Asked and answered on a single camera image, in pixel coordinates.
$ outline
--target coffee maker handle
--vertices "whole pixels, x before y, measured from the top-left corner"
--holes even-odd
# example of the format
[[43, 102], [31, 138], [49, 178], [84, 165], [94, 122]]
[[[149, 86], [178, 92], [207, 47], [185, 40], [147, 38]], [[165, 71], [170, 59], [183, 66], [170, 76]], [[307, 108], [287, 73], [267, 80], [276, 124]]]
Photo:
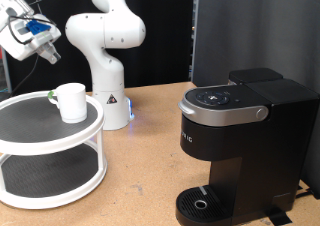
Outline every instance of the coffee maker handle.
[[183, 101], [180, 101], [178, 103], [178, 107], [181, 109], [181, 111], [187, 115], [192, 115], [195, 114], [195, 111], [193, 111], [192, 109], [187, 108], [184, 104]]

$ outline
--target drip tray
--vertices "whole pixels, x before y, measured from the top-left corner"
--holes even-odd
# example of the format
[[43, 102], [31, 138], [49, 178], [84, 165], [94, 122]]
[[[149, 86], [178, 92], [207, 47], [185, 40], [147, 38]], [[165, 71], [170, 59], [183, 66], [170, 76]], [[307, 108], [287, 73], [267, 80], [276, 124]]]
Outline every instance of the drip tray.
[[27, 198], [72, 191], [98, 172], [97, 152], [86, 144], [47, 155], [10, 156], [1, 166], [8, 193]]
[[231, 214], [209, 185], [191, 188], [177, 198], [176, 216], [181, 225], [231, 225]]

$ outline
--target black background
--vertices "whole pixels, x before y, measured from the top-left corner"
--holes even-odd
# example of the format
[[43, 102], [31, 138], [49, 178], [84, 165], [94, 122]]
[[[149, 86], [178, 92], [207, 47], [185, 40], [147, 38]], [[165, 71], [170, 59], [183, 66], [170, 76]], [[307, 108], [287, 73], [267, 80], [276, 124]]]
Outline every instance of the black background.
[[[125, 87], [167, 84], [188, 80], [193, 0], [126, 0], [145, 23], [146, 39], [140, 47], [108, 49], [125, 68]], [[57, 23], [62, 36], [54, 43], [62, 59], [51, 65], [39, 57], [34, 74], [16, 92], [50, 90], [79, 82], [91, 91], [91, 72], [83, 54], [69, 43], [65, 25], [71, 15], [100, 12], [91, 0], [45, 0], [42, 13]], [[37, 5], [32, 8], [38, 13]], [[9, 73], [15, 88], [32, 70], [36, 56], [20, 62], [8, 55]]]

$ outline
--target coffee maker lid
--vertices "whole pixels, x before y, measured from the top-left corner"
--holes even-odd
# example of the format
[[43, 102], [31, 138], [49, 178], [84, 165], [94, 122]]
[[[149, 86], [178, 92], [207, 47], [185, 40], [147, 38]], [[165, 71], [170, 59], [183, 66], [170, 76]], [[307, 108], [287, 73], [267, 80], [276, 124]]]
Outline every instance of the coffee maker lid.
[[195, 123], [225, 127], [263, 121], [271, 102], [245, 85], [226, 85], [188, 90], [178, 106]]

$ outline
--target coffee maker control panel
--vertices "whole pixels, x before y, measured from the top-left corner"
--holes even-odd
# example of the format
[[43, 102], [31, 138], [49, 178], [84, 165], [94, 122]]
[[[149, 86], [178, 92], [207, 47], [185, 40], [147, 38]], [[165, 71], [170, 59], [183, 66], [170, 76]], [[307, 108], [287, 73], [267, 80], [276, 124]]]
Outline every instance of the coffee maker control panel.
[[227, 94], [213, 91], [199, 93], [196, 95], [196, 98], [200, 103], [207, 105], [223, 105], [230, 101]]
[[270, 101], [245, 85], [195, 88], [186, 93], [191, 104], [211, 110], [239, 109], [270, 105]]

